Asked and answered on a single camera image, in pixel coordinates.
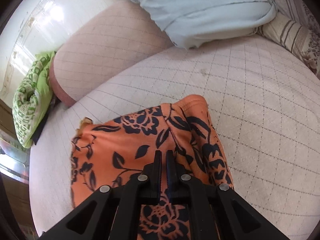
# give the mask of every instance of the black metal bracket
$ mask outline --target black metal bracket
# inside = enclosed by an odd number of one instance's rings
[[[136,240],[141,205],[157,205],[161,187],[160,151],[123,186],[101,186],[41,240]],[[204,185],[186,173],[167,151],[168,196],[185,204],[192,240],[288,240],[227,184]]]

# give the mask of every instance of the striped pillow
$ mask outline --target striped pillow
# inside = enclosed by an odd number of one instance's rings
[[[258,33],[286,48],[320,79],[320,27],[302,0],[269,0],[278,8],[275,19]]]

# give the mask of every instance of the pillow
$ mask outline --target pillow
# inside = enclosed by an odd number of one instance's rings
[[[320,79],[320,27],[302,0],[269,0],[279,12],[258,33],[289,50]]]
[[[258,35],[194,50],[171,47],[137,63],[49,117],[46,136],[31,148],[30,204],[38,233],[72,210],[70,138],[82,118],[104,123],[200,94],[236,191],[290,239],[306,240],[320,214],[319,89],[320,80],[299,59]]]
[[[117,2],[75,32],[50,68],[53,92],[72,106],[124,69],[173,46],[138,4]]]
[[[320,26],[311,11],[302,0],[268,0],[276,4],[277,9],[283,15],[305,26],[314,33],[320,35]]]
[[[38,127],[36,128],[35,132],[33,133],[32,137],[31,137],[31,139],[35,145],[37,145],[37,143],[38,143],[38,140],[42,134],[42,131],[43,131],[45,124],[47,123],[49,115],[52,113],[54,107],[57,106],[57,104],[60,102],[61,102],[60,99],[55,94],[53,94],[51,101],[50,101],[50,104],[48,106],[47,112],[45,113],[44,117],[42,118],[42,120],[38,124]]]
[[[311,30],[278,12],[271,22],[258,28],[258,34],[286,48],[309,67],[314,74],[319,73],[320,57],[312,47],[312,36],[316,34]]]
[[[185,49],[216,39],[252,35],[276,9],[268,0],[132,0],[139,2],[171,41]]]
[[[12,115],[17,138],[21,145],[30,148],[31,136],[47,112],[52,98],[49,85],[49,67],[54,52],[36,55],[27,75],[13,97]]]

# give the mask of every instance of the stain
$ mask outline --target stain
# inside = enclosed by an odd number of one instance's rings
[[[28,26],[31,27],[34,21],[35,21],[35,18],[32,16],[28,21]]]
[[[209,76],[209,73],[206,72],[207,69],[202,68],[200,69],[201,74],[205,77],[205,76]]]
[[[22,20],[19,29],[21,29],[21,27],[22,27],[22,25],[23,25],[23,21],[24,21],[24,19]]]

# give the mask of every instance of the pillowcase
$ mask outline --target pillowcase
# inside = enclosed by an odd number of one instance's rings
[[[320,57],[312,48],[311,30],[278,12],[269,23],[258,28],[258,34],[281,45],[300,59],[314,74],[320,71]]]
[[[39,140],[39,138],[41,136],[41,133],[43,131],[43,128],[44,128],[45,124],[47,123],[49,115],[51,114],[51,112],[53,111],[55,106],[57,106],[57,104],[59,104],[60,102],[61,102],[60,99],[57,98],[57,96],[53,93],[47,112],[45,113],[43,119],[40,121],[40,123],[39,123],[38,127],[36,128],[35,132],[31,136],[31,140],[33,141],[33,143],[35,145],[37,145],[37,143],[38,143],[38,140]]]
[[[309,8],[302,0],[268,0],[274,2],[279,12],[320,35],[320,26]]]
[[[269,0],[279,10],[258,33],[289,50],[320,79],[320,26],[302,0]]]
[[[17,138],[25,148],[32,146],[32,135],[47,112],[52,98],[49,68],[53,52],[36,55],[27,75],[13,97],[12,115]]]
[[[131,0],[139,2],[171,41],[185,49],[255,34],[276,16],[268,0]]]
[[[169,37],[138,4],[116,2],[57,51],[49,73],[52,90],[72,106],[121,71],[171,46]]]

